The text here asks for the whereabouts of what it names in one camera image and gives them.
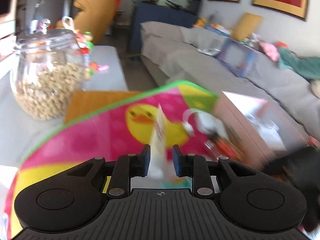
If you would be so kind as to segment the green toy figure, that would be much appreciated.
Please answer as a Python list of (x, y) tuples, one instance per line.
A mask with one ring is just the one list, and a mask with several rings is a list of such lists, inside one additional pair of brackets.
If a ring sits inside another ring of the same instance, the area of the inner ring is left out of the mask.
[(91, 32), (86, 31), (83, 34), (77, 33), (77, 37), (80, 51), (84, 58), (85, 80), (89, 80), (94, 74), (94, 67), (92, 66), (93, 36)]

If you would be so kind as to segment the grey sofa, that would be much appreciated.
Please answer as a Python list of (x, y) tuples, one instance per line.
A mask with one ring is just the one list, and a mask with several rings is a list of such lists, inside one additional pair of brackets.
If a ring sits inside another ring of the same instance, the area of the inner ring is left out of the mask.
[(306, 79), (280, 69), (266, 55), (203, 28), (162, 22), (140, 25), (141, 58), (157, 85), (193, 82), (274, 101), (314, 138), (319, 138), (319, 98)]

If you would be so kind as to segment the colourful duck play mat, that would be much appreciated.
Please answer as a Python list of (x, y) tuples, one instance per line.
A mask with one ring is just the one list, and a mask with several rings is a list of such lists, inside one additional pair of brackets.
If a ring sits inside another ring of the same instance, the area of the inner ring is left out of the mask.
[(158, 108), (166, 117), (167, 148), (178, 145), (185, 153), (204, 155), (207, 137), (185, 133), (183, 113), (211, 112), (217, 95), (189, 81), (175, 81), (147, 92), (76, 92), (62, 127), (32, 147), (23, 159), (4, 206), (5, 239), (21, 231), (14, 211), (18, 193), (29, 185), (94, 157), (114, 161), (139, 152), (150, 140), (151, 116)]

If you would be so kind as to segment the pink soft toy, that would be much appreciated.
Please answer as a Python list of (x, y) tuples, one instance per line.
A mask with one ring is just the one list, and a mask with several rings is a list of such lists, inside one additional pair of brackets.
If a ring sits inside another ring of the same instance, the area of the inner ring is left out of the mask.
[(273, 62), (277, 62), (279, 60), (278, 50), (273, 44), (260, 41), (259, 45), (262, 48), (264, 54), (268, 56)]

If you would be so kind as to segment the green blanket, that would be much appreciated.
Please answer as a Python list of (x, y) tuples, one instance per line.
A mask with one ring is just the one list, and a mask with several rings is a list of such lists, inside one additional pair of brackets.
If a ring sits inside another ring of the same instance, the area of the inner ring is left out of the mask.
[(290, 69), (306, 80), (319, 80), (319, 57), (298, 57), (293, 51), (285, 47), (278, 48), (278, 53), (278, 67), (280, 69)]

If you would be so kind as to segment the yellow cushion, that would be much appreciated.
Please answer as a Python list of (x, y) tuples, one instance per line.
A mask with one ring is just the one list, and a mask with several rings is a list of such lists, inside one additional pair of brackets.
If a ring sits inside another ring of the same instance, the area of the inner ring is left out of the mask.
[(236, 27), (232, 30), (230, 37), (236, 41), (242, 41), (250, 37), (259, 27), (263, 17), (246, 12), (242, 15)]

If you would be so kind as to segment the cream tube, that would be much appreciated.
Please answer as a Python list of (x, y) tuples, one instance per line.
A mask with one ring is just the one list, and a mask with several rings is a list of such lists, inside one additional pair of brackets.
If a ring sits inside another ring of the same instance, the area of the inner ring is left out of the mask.
[(164, 178), (167, 163), (165, 125), (165, 115), (161, 105), (158, 105), (150, 138), (151, 158), (148, 171), (148, 176), (157, 180)]

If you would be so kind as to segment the pink cardboard box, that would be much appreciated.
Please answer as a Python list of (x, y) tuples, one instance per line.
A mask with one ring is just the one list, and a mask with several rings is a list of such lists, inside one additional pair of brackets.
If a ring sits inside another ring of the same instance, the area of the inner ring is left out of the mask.
[(236, 133), (242, 163), (255, 169), (308, 145), (304, 128), (273, 101), (223, 91), (213, 115)]

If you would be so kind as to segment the white power adapter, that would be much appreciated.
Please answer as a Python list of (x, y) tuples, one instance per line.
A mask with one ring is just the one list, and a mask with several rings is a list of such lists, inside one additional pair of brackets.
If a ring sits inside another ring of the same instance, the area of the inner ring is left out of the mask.
[(196, 126), (199, 132), (207, 135), (210, 135), (214, 132), (217, 132), (219, 135), (222, 135), (226, 131), (225, 126), (220, 119), (206, 112), (201, 112), (197, 114)]

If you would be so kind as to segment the glass jar of nuts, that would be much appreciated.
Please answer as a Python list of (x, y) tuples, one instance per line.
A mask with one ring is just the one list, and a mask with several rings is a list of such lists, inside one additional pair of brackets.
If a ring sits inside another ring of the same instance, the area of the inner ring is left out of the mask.
[(19, 106), (39, 120), (63, 115), (85, 79), (75, 33), (66, 29), (34, 33), (18, 40), (14, 50), (18, 65), (10, 72), (10, 85)]

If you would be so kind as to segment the orange beanbag chair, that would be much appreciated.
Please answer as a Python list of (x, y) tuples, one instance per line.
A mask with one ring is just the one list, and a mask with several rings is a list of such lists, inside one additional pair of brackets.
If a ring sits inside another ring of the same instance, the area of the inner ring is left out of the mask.
[(116, 0), (74, 0), (74, 6), (79, 9), (73, 19), (75, 29), (81, 33), (89, 31), (97, 45), (116, 14)]

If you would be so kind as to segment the purple picture book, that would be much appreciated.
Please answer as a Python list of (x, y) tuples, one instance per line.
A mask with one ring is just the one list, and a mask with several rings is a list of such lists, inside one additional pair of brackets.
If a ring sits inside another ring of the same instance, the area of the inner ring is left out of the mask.
[(237, 77), (245, 77), (255, 64), (255, 50), (228, 38), (216, 59)]

